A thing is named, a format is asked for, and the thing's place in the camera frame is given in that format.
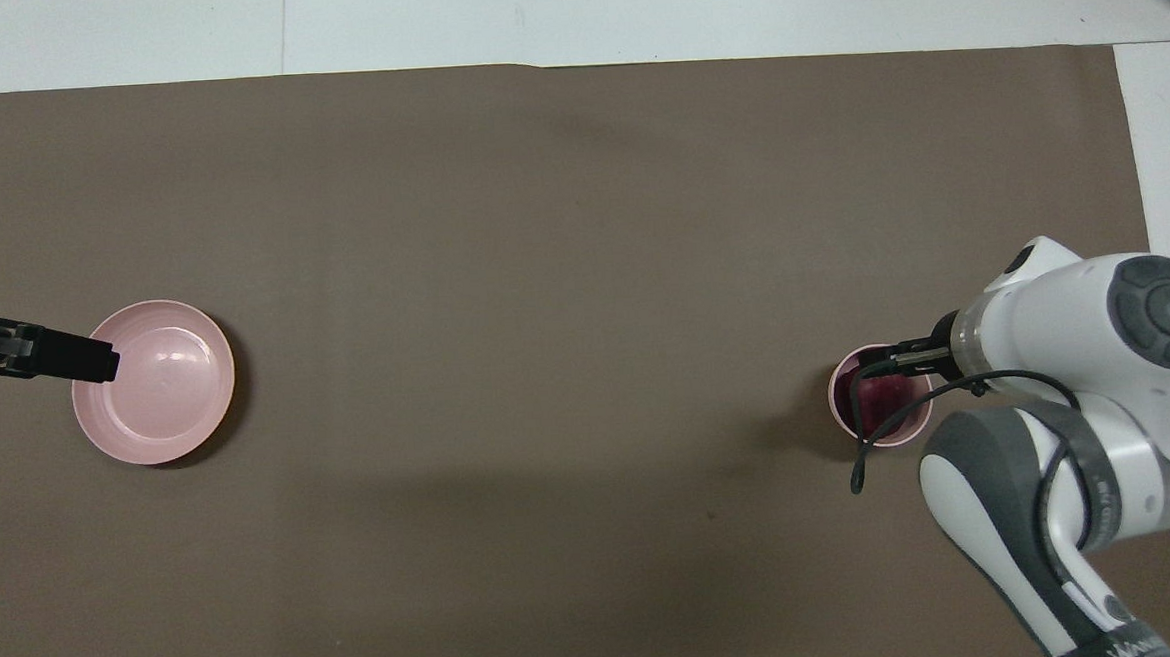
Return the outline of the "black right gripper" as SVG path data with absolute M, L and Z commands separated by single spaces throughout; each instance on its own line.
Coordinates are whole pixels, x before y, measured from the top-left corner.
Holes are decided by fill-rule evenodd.
M 945 382 L 964 376 L 954 357 L 951 336 L 957 313 L 947 313 L 932 325 L 932 333 L 892 346 L 890 359 L 904 376 L 937 375 Z

